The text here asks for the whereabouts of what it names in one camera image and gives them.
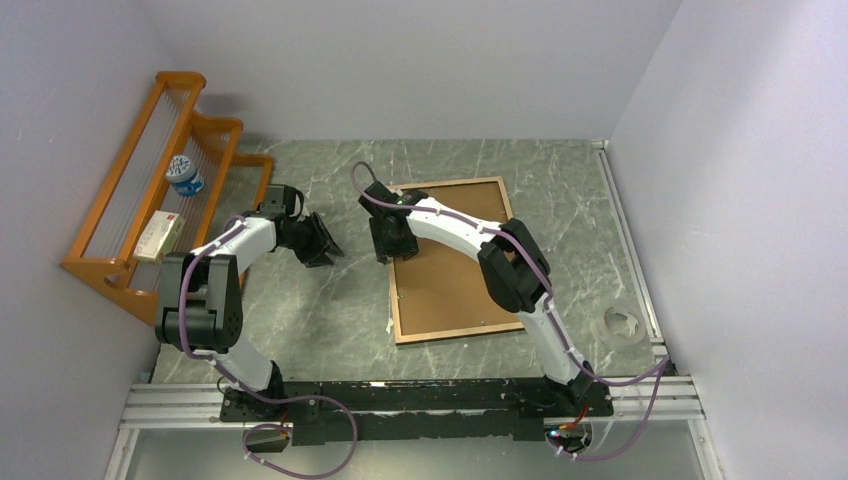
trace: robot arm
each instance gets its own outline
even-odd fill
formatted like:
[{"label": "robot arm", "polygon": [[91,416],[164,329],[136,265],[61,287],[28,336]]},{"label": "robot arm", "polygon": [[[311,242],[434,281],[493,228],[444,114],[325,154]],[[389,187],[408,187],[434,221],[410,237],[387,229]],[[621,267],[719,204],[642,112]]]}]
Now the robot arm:
[{"label": "robot arm", "polygon": [[[579,401],[591,379],[563,351],[557,327],[564,332],[565,326],[553,301],[548,301],[544,286],[521,255],[509,259],[507,254],[515,253],[513,245],[491,233],[505,232],[517,240],[547,276],[550,266],[523,223],[517,219],[504,224],[480,220],[446,207],[424,192],[411,190],[399,194],[376,181],[365,193],[381,202],[424,207],[424,210],[399,210],[360,197],[360,204],[372,215],[369,225],[380,262],[385,263],[388,257],[407,259],[415,255],[416,237],[437,241],[477,261],[492,300],[515,313],[535,342],[546,377],[567,389],[573,402]],[[574,349],[571,353],[584,363],[580,352]]]},{"label": "robot arm", "polygon": [[286,185],[269,185],[265,201],[237,217],[209,244],[190,253],[169,254],[160,275],[156,337],[182,350],[179,301],[186,270],[203,255],[188,279],[186,336],[193,354],[220,363],[242,384],[281,398],[282,376],[274,362],[241,335],[243,312],[239,275],[260,255],[277,247],[294,250],[306,267],[332,265],[329,255],[344,253],[317,213],[303,206],[303,194]]}]

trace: tape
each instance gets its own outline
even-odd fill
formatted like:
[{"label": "tape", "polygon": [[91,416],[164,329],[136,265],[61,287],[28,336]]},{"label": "tape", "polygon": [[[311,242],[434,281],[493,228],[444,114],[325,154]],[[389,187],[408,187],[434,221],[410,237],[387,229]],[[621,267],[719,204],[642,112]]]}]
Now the tape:
[{"label": "tape", "polygon": [[[633,308],[621,300],[601,302],[601,306],[602,310],[589,324],[592,336],[596,339],[612,349],[620,349],[635,345],[645,338],[647,325],[638,308]],[[610,329],[610,319],[623,320],[626,330]]]}]

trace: white wall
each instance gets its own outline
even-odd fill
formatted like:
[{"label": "white wall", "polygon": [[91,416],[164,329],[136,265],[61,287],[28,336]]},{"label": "white wall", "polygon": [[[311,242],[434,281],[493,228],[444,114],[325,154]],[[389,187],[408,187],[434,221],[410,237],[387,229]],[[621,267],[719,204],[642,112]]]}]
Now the white wall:
[{"label": "white wall", "polygon": [[684,1],[611,150],[729,478],[845,478],[848,5]]},{"label": "white wall", "polygon": [[267,138],[599,139],[680,0],[144,3],[204,109]]},{"label": "white wall", "polygon": [[0,6],[0,478],[103,478],[152,330],[59,261],[159,69],[136,0]]}]

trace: corkboard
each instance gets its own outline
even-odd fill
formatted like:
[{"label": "corkboard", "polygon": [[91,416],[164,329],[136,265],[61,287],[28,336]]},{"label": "corkboard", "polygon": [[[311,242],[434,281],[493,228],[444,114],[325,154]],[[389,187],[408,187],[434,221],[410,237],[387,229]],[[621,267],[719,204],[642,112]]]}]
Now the corkboard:
[{"label": "corkboard", "polygon": [[[397,185],[418,189],[445,206],[499,223],[512,217],[501,177]],[[489,297],[480,266],[438,242],[418,239],[418,255],[389,263],[395,342],[521,330],[515,315]]]}]

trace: green marble surface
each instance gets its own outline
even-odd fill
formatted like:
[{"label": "green marble surface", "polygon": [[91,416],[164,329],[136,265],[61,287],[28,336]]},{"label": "green marble surface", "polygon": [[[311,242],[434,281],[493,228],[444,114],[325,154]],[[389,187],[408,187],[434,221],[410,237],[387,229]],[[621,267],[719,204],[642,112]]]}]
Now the green marble surface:
[{"label": "green marble surface", "polygon": [[[396,346],[388,275],[374,259],[368,215],[350,168],[372,164],[386,184],[502,176],[513,214],[551,264],[558,310],[577,347],[605,375],[635,375],[654,361],[647,338],[610,350],[589,329],[618,299],[638,308],[603,174],[586,141],[435,140],[242,143],[276,159],[272,182],[303,190],[347,256],[305,269],[291,251],[267,254],[244,289],[244,335],[287,379],[381,380],[538,376],[539,355],[523,331]],[[258,173],[234,169],[213,225],[251,207]],[[210,383],[218,375],[165,345],[155,383]]]}]

